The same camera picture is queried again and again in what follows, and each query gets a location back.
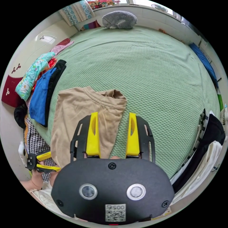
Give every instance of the printed label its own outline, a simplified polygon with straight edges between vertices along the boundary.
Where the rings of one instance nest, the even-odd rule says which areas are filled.
[[[126,204],[106,204],[105,221],[106,222],[125,222]]]

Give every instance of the beige t-shirt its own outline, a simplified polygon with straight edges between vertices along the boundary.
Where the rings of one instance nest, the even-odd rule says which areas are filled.
[[[70,142],[78,122],[98,112],[101,158],[109,158],[127,99],[118,90],[95,92],[91,87],[60,91],[52,128],[51,155],[63,168],[70,163]]]

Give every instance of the pillow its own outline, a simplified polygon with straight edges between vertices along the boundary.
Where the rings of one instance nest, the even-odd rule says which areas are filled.
[[[131,29],[137,23],[137,17],[127,11],[113,11],[102,17],[104,27],[109,29]]]
[[[48,62],[55,56],[54,52],[48,52],[35,60],[25,73],[23,79],[16,86],[16,93],[25,101],[30,96],[32,88],[37,81],[39,74],[49,68]]]

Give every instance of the window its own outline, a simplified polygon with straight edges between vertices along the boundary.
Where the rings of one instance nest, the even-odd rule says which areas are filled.
[[[131,2],[133,2],[133,4],[144,5],[144,6],[147,6],[147,7],[152,7],[153,4],[156,4],[156,5],[159,5],[161,7],[166,8],[168,10],[166,13],[173,15],[173,11],[171,9],[169,9],[166,6],[163,6],[161,4],[158,4],[156,2],[152,2],[150,0],[130,0],[130,3]]]

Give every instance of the green bedsheet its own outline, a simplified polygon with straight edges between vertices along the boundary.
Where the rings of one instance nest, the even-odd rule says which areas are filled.
[[[71,41],[57,56],[67,67],[52,96],[48,128],[31,119],[35,128],[50,145],[61,90],[120,90],[128,102],[111,155],[124,158],[129,112],[137,113],[153,132],[156,163],[171,178],[192,149],[203,109],[220,114],[212,80],[196,54],[169,35],[140,26],[86,30]]]

